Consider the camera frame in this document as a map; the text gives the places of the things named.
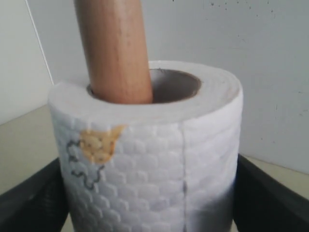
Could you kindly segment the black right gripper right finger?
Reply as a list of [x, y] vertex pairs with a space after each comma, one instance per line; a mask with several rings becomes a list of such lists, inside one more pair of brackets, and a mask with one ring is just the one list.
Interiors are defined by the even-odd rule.
[[233, 220], [239, 232], [307, 232], [309, 201], [239, 155]]

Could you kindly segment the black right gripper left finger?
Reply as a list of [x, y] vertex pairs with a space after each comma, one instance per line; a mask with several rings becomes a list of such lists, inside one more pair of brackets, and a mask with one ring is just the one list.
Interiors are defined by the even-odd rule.
[[2, 232], [60, 232], [68, 214], [58, 158], [0, 195]]

